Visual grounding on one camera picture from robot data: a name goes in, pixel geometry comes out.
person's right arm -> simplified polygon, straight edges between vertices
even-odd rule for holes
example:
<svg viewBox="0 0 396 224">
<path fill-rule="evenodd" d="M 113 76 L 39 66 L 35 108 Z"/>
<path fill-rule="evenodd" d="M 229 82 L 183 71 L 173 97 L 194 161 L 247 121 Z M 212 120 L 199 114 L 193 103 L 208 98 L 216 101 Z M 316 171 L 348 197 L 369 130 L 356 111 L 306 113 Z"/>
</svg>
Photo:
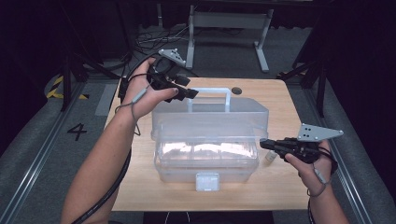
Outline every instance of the person's right arm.
<svg viewBox="0 0 396 224">
<path fill-rule="evenodd" d="M 330 150 L 328 141 L 321 142 L 319 146 Z M 349 223 L 342 207 L 334 196 L 332 185 L 328 184 L 325 190 L 321 192 L 323 185 L 314 172 L 314 165 L 306 164 L 291 154 L 286 155 L 286 159 L 298 170 L 310 194 L 315 196 L 310 197 L 310 207 L 315 222 L 318 224 Z M 329 158 L 320 156 L 319 160 L 315 161 L 315 168 L 320 171 L 327 181 L 330 180 L 332 162 Z"/>
</svg>

hand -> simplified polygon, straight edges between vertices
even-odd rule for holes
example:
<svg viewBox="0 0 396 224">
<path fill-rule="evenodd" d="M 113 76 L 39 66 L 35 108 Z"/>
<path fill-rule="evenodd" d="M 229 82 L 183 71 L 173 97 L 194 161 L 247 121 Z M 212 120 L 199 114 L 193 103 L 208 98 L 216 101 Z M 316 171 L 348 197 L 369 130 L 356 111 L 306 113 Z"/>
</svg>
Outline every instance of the hand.
<svg viewBox="0 0 396 224">
<path fill-rule="evenodd" d="M 322 141 L 319 144 L 319 147 L 324 147 L 330 151 L 329 142 L 327 140 Z M 286 159 L 294 168 L 298 170 L 299 175 L 303 180 L 303 183 L 309 189 L 310 194 L 317 195 L 321 192 L 323 188 L 323 184 L 319 181 L 317 175 L 314 172 L 314 165 L 315 168 L 319 170 L 323 177 L 326 179 L 326 182 L 330 181 L 332 161 L 328 157 L 321 155 L 319 159 L 314 162 L 314 164 L 307 164 L 303 161 L 300 161 L 298 158 L 294 157 L 291 154 L 287 154 Z"/>
<path fill-rule="evenodd" d="M 149 58 L 144 61 L 139 67 L 136 68 L 136 70 L 134 70 L 133 76 L 146 74 L 150 65 L 153 64 L 154 61 L 154 58 Z M 147 88 L 147 92 L 140 100 L 132 105 L 132 110 L 134 111 L 134 116 L 136 119 L 140 119 L 141 117 L 147 115 L 159 102 L 174 97 L 178 92 L 177 88 L 155 91 L 149 85 L 147 76 L 138 76 L 131 79 L 123 101 L 124 104 L 131 103 L 134 97 L 145 88 Z"/>
</svg>

gray floor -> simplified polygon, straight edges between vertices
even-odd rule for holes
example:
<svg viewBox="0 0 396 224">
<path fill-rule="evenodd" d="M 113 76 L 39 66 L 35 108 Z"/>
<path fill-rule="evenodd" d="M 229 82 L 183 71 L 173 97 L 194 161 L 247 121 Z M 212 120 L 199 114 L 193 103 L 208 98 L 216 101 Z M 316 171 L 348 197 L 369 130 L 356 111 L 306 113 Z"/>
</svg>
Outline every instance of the gray floor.
<svg viewBox="0 0 396 224">
<path fill-rule="evenodd" d="M 279 72 L 291 70 L 291 64 L 309 33 L 309 29 L 271 29 L 264 44 L 264 54 L 270 72 L 264 74 L 252 47 L 253 41 L 259 36 L 257 32 L 243 31 L 238 35 L 228 35 L 219 31 L 202 31 L 195 37 L 196 50 L 192 71 L 200 77 L 275 78 Z M 180 39 L 164 47 L 178 48 L 180 55 L 185 57 L 187 41 Z M 0 223 L 59 222 L 65 193 L 105 125 L 106 111 L 116 85 L 116 80 L 92 74 L 88 82 L 82 84 L 83 90 L 78 92 L 89 94 L 88 100 L 76 100 L 67 113 L 60 113 L 62 100 L 51 98 L 26 124 L 0 159 L 0 211 L 8 211 L 8 214 L 11 214 L 9 222 L 6 217 L 2 217 Z M 302 122 L 313 125 L 325 124 L 329 128 L 345 132 L 344 136 L 334 139 L 333 143 L 358 194 L 346 193 L 345 174 L 336 174 L 332 184 L 350 222 L 394 223 L 394 202 L 332 92 L 331 84 L 327 83 L 326 87 L 325 119 L 319 118 L 312 107 L 315 87 L 313 90 L 302 90 L 294 84 L 289 84 L 288 87 Z M 59 130 L 55 130 L 56 134 L 52 132 L 54 138 L 50 141 L 48 135 L 54 130 L 54 124 L 59 119 L 63 119 L 64 122 L 59 126 Z M 76 141 L 77 136 L 67 131 L 80 123 L 87 132 Z M 31 178 L 30 181 L 23 180 L 25 175 L 29 174 L 29 168 L 35 162 L 36 155 L 43 154 L 44 146 L 48 147 L 48 150 L 41 162 L 42 167 L 36 169 L 37 175 L 28 176 Z M 21 197 L 15 195 L 15 192 L 21 192 L 21 189 L 18 191 L 21 183 L 27 182 L 29 184 L 23 189 L 24 194 Z M 359 198 L 351 198 L 351 195 L 358 195 Z M 12 207 L 13 209 L 7 208 L 15 199 L 20 200 L 19 203 L 13 203 L 17 206 Z M 362 201 L 363 207 L 357 205 L 357 210 L 354 202 L 359 200 Z M 112 220 L 141 223 L 142 216 L 142 213 L 137 212 L 114 212 Z M 306 210 L 276 211 L 274 218 L 276 224 L 308 223 Z"/>
</svg>

forearm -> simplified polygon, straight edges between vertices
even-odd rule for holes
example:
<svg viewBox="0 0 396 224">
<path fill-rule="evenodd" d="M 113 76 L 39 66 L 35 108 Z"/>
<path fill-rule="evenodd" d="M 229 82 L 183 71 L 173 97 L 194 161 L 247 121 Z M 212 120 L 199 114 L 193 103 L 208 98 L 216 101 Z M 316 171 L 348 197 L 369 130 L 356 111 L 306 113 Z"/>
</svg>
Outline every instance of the forearm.
<svg viewBox="0 0 396 224">
<path fill-rule="evenodd" d="M 310 198 L 311 212 L 318 224 L 344 224 L 348 220 L 329 185 L 318 197 Z"/>
<path fill-rule="evenodd" d="M 71 223 L 90 209 L 114 184 L 128 156 L 134 138 L 131 107 L 119 110 L 109 122 L 87 159 L 83 162 L 66 195 L 63 223 Z M 115 195 L 103 206 L 107 211 L 92 216 L 106 218 Z"/>
</svg>

person's left hand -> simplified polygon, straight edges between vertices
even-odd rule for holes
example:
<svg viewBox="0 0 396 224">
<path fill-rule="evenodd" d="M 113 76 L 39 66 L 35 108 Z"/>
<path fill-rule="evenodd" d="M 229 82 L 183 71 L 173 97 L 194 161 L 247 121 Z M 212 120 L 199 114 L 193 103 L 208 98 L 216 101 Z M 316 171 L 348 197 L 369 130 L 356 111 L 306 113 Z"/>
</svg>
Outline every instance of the person's left hand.
<svg viewBox="0 0 396 224">
<path fill-rule="evenodd" d="M 154 61 L 154 58 L 149 58 L 144 61 L 139 67 L 136 68 L 136 70 L 134 70 L 133 76 L 146 74 Z M 140 119 L 141 117 L 147 115 L 159 102 L 170 99 L 178 93 L 177 88 L 155 91 L 149 85 L 146 75 L 138 76 L 131 79 L 123 103 L 131 103 L 134 97 L 145 88 L 147 88 L 147 92 L 132 106 L 132 110 L 134 111 L 134 116 L 136 119 Z"/>
</svg>

